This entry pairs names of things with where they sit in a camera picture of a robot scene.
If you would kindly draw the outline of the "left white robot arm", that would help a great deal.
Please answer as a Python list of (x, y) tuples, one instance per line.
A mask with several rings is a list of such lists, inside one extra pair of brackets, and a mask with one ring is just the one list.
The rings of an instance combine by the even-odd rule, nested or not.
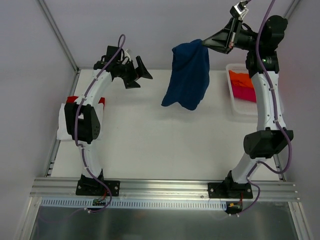
[(83, 171), (77, 182), (77, 196), (117, 197), (120, 182), (105, 180), (96, 151), (102, 122), (96, 107), (115, 78), (121, 78), (126, 89), (140, 88), (138, 79), (152, 79), (140, 56), (134, 65), (130, 55), (120, 46), (108, 46), (106, 54), (93, 66), (93, 73), (87, 89), (74, 102), (64, 106), (66, 130), (79, 149)]

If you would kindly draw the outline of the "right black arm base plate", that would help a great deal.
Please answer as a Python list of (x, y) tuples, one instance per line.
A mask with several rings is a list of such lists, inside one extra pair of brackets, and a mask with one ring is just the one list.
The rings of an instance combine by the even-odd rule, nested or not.
[(210, 199), (253, 199), (251, 185), (247, 183), (209, 182)]

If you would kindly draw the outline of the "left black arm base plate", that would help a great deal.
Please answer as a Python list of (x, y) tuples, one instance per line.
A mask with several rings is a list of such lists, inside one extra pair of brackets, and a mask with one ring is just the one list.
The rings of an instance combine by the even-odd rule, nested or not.
[[(111, 192), (112, 196), (118, 197), (120, 191), (120, 181), (117, 180), (100, 180), (103, 182)], [(77, 187), (75, 190), (76, 196), (95, 196), (101, 197), (106, 193), (109, 196), (109, 192), (105, 186), (96, 181), (93, 178), (80, 179), (77, 182)]]

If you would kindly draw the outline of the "navy blue t shirt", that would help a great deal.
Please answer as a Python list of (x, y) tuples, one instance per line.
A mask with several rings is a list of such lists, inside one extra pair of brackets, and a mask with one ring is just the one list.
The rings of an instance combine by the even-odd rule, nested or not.
[(181, 43), (172, 49), (171, 76), (161, 106), (179, 103), (194, 111), (210, 84), (210, 60), (201, 39)]

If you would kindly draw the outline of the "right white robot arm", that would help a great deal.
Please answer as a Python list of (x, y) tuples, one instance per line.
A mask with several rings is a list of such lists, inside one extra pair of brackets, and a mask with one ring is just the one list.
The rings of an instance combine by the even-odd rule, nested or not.
[(241, 18), (232, 17), (222, 30), (202, 42), (203, 46), (224, 54), (234, 48), (247, 51), (245, 66), (257, 106), (257, 130), (244, 137), (244, 154), (226, 178), (220, 183), (208, 183), (211, 199), (252, 199), (249, 177), (259, 165), (279, 154), (294, 137), (283, 120), (278, 91), (280, 67), (276, 49), (287, 26), (287, 19), (272, 15), (256, 33)]

